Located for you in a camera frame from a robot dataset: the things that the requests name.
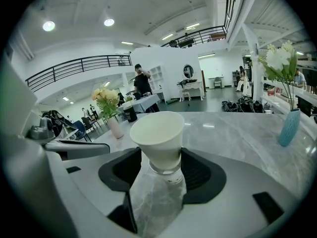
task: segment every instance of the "man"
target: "man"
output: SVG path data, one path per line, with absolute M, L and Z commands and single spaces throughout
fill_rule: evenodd
M 69 116 L 67 116 L 67 119 L 68 119 L 71 123 L 74 123 L 73 119 L 69 118 Z
M 95 109 L 95 107 L 93 105 L 90 104 L 90 110 L 91 110 L 91 113 L 95 116 L 96 120 L 98 120 L 98 114 L 97 114 L 97 111 Z
M 294 76 L 294 85 L 298 88 L 303 88 L 305 86 L 306 80 L 304 75 L 296 68 Z
M 151 94 L 153 94 L 149 84 L 149 78 L 151 77 L 151 74 L 148 71 L 143 70 L 139 64 L 136 64 L 134 68 L 138 74 L 134 79 L 134 90 L 140 92 L 141 95 L 147 92 L 150 92 Z M 159 107 L 157 106 L 156 103 L 152 105 L 152 108 L 154 112 L 159 112 Z
M 88 111 L 88 110 L 86 110 L 86 109 L 84 109 L 84 108 L 82 108 L 81 110 L 82 110 L 82 111 L 83 111 L 83 113 L 84 113 L 84 117 L 88 117 L 89 119 L 91 119 L 91 117 L 90 117 L 90 114 L 89 114 L 89 111 Z

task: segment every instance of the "stool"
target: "stool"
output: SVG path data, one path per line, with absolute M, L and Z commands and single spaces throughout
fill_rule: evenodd
M 182 94 L 181 94 L 181 97 L 180 97 L 179 102 L 181 102 L 182 100 L 183 100 L 183 101 L 185 100 L 185 94 L 188 94 L 188 100 L 189 100 L 189 101 L 191 100 L 189 91 L 182 91 Z

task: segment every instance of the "pink vase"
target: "pink vase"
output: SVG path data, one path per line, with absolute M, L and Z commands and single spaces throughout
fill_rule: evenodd
M 121 130 L 120 125 L 115 117 L 110 117 L 108 119 L 108 126 L 109 126 L 109 128 L 110 128 L 110 130 L 115 138 L 123 137 L 122 130 Z

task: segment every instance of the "vanity table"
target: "vanity table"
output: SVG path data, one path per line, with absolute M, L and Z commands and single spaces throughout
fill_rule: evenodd
M 184 67 L 183 70 L 183 75 L 186 79 L 193 79 L 194 77 L 194 70 L 190 65 L 186 65 Z M 178 85 L 179 88 L 179 98 L 180 101 L 182 100 L 183 97 L 183 92 L 186 90 L 190 90 L 190 89 L 199 89 L 199 93 L 200 93 L 200 99 L 203 100 L 204 99 L 204 85 L 202 81 L 196 81 L 193 83 L 187 83 L 184 85 Z

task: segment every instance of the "white chair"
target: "white chair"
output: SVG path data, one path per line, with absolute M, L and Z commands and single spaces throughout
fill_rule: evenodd
M 185 100 L 185 94 L 188 94 L 188 100 L 190 101 L 191 98 L 190 98 L 190 94 L 189 94 L 189 91 L 181 91 L 181 96 L 180 96 L 180 100 L 179 102 L 181 101 L 184 101 Z
M 214 79 L 213 84 L 214 84 L 215 87 L 216 87 L 216 86 L 220 86 L 220 88 L 222 88 L 221 78 L 216 77 L 216 78 Z

